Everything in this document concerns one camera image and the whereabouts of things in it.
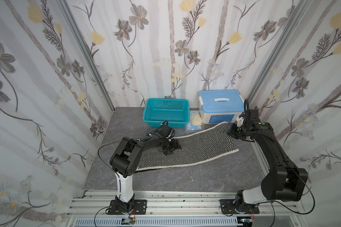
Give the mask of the black white knitted scarf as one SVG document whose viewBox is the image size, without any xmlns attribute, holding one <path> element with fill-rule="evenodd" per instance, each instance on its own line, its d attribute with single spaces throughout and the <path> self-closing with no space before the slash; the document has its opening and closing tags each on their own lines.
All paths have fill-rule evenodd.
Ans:
<svg viewBox="0 0 341 227">
<path fill-rule="evenodd" d="M 236 153 L 239 148 L 228 135 L 229 129 L 230 124 L 222 122 L 203 131 L 176 137 L 181 148 L 169 154 L 161 147 L 148 149 L 140 158 L 137 172 L 194 166 Z"/>
</svg>

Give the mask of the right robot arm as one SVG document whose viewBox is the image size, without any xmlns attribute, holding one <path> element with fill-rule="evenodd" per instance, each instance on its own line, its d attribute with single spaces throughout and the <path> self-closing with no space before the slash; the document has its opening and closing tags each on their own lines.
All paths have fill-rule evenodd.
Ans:
<svg viewBox="0 0 341 227">
<path fill-rule="evenodd" d="M 308 173 L 287 156 L 269 123 L 252 121 L 240 127 L 231 124 L 229 135 L 243 141 L 248 137 L 253 139 L 261 148 L 270 169 L 260 186 L 238 191 L 234 201 L 237 212 L 245 213 L 261 203 L 301 199 Z"/>
</svg>

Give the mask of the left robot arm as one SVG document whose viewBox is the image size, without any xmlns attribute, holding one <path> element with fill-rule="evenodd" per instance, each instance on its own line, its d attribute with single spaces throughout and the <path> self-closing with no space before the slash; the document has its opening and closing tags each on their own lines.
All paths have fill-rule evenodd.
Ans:
<svg viewBox="0 0 341 227">
<path fill-rule="evenodd" d="M 168 155 L 181 149 L 181 145 L 177 139 L 158 133 L 150 133 L 140 139 L 124 137 L 110 159 L 109 164 L 117 178 L 116 209 L 122 213 L 130 214 L 135 207 L 132 175 L 143 152 L 151 148 L 160 148 L 163 154 Z"/>
</svg>

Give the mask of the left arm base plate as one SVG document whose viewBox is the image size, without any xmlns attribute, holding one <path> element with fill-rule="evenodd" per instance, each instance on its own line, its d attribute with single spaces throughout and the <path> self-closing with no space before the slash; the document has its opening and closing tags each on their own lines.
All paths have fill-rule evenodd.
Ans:
<svg viewBox="0 0 341 227">
<path fill-rule="evenodd" d="M 147 200 L 130 200 L 128 203 L 120 200 L 112 200 L 105 213 L 108 215 L 145 215 L 146 210 Z"/>
</svg>

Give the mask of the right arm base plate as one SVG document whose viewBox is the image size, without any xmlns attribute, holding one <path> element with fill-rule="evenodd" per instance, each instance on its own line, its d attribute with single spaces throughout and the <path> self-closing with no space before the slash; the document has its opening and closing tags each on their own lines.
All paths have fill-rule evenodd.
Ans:
<svg viewBox="0 0 341 227">
<path fill-rule="evenodd" d="M 260 210 L 257 205 L 247 203 L 237 203 L 235 199 L 221 199 L 220 208 L 224 215 L 237 215 L 237 214 L 259 214 Z"/>
</svg>

